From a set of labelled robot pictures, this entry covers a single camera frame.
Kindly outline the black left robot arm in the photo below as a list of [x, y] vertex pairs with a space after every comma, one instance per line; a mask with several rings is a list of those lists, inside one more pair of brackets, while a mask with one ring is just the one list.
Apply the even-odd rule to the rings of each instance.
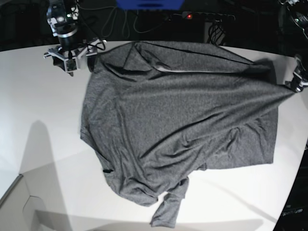
[[308, 87], [308, 2], [306, 0], [280, 0], [285, 17], [294, 28], [286, 30], [295, 46], [296, 66], [293, 78], [286, 85], [296, 93]]

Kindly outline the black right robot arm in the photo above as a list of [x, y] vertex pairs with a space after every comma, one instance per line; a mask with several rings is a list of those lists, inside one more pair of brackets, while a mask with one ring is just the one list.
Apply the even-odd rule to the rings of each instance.
[[82, 26], [86, 26], [79, 12], [78, 0], [51, 0], [46, 13], [52, 35], [59, 45], [49, 48], [43, 57], [51, 57], [53, 65], [73, 76], [77, 70], [87, 68], [93, 72], [96, 56], [105, 50], [106, 41], [97, 34], [92, 41], [86, 39]]

